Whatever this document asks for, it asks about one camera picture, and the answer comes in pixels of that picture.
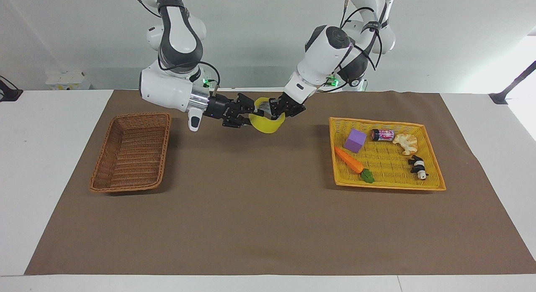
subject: basket rim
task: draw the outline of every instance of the basket rim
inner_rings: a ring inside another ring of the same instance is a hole
[[[164,135],[164,142],[162,145],[162,151],[160,153],[160,163],[158,166],[159,172],[158,177],[154,183],[149,184],[142,184],[142,185],[130,185],[125,187],[105,187],[105,188],[97,188],[94,187],[95,178],[97,175],[97,172],[99,170],[99,166],[102,162],[102,158],[105,153],[106,145],[108,143],[108,138],[110,136],[111,128],[113,126],[113,123],[121,118],[128,118],[128,117],[144,117],[144,116],[164,116],[166,118],[166,125],[165,125],[165,135]],[[119,116],[115,116],[110,120],[110,124],[108,125],[108,129],[106,130],[105,138],[101,145],[101,150],[99,152],[99,157],[97,158],[97,161],[95,163],[95,168],[93,170],[93,173],[90,178],[90,190],[94,193],[113,193],[113,192],[119,192],[119,191],[143,191],[143,190],[149,190],[149,189],[155,189],[157,188],[161,183],[163,179],[163,168],[166,163],[166,153],[167,153],[167,147],[169,142],[169,130],[171,128],[171,115],[169,113],[164,112],[151,112],[151,113],[133,113],[133,114],[123,114]]]
[[[335,132],[333,131],[332,127],[335,124],[336,121],[356,121],[361,122],[364,124],[389,124],[389,125],[403,125],[403,126],[415,126],[419,127],[423,131],[423,136],[425,137],[426,144],[428,146],[428,149],[430,151],[430,155],[432,157],[434,166],[437,170],[437,174],[439,176],[440,185],[439,187],[406,187],[406,186],[383,186],[383,185],[371,185],[367,184],[364,185],[363,183],[344,183],[341,182],[339,179],[339,176],[337,176],[337,172],[335,171]],[[331,160],[333,163],[333,179],[335,179],[335,184],[339,186],[350,186],[350,187],[366,187],[369,189],[400,189],[400,190],[409,190],[409,191],[446,191],[446,184],[443,178],[443,174],[441,173],[441,169],[439,167],[439,163],[437,162],[437,158],[434,153],[434,149],[432,148],[432,144],[430,141],[430,138],[428,137],[428,132],[426,131],[426,128],[423,124],[415,124],[413,122],[400,122],[400,121],[380,121],[380,120],[370,120],[370,119],[359,119],[359,118],[346,118],[346,117],[329,117],[329,128],[330,128],[330,147],[331,147]]]

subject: purple can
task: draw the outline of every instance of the purple can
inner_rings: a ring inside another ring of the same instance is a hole
[[[370,132],[370,138],[373,141],[393,141],[394,131],[373,129]]]

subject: basket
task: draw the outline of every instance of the basket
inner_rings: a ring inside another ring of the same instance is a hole
[[[162,182],[169,140],[168,113],[113,118],[90,180],[96,193],[144,191]]]
[[[365,168],[369,168],[374,176],[374,183],[362,181],[358,174],[335,155],[333,148],[343,148],[351,129],[366,133],[367,140],[359,153],[346,152],[361,162]],[[391,129],[395,134],[414,135],[418,146],[416,155],[425,161],[428,174],[426,180],[419,180],[415,173],[410,173],[411,166],[408,164],[410,156],[402,155],[403,149],[400,145],[389,141],[372,141],[370,139],[372,129]],[[337,185],[373,189],[446,190],[445,181],[423,124],[331,117],[330,140],[333,176]]]

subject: black stand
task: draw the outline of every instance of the black stand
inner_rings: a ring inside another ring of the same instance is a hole
[[[4,96],[0,98],[0,103],[2,101],[17,101],[19,97],[21,97],[21,94],[23,93],[23,90],[13,90],[9,88],[3,81],[0,80],[0,90],[2,90],[2,93],[4,93]]]
[[[534,69],[536,69],[536,61],[534,61],[527,69],[525,69],[525,71],[523,71],[523,73],[521,73],[521,75],[519,75],[515,80],[513,80],[513,82],[501,93],[490,94],[490,98],[492,99],[492,101],[497,105],[508,105],[508,103],[506,102],[506,95],[508,95],[508,93],[512,91],[512,89],[515,88],[517,84],[527,78],[527,76],[532,73]]]

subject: croissant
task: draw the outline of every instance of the croissant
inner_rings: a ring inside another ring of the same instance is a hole
[[[417,152],[417,137],[411,134],[398,134],[394,137],[393,143],[400,144],[404,148],[402,155],[409,156]]]

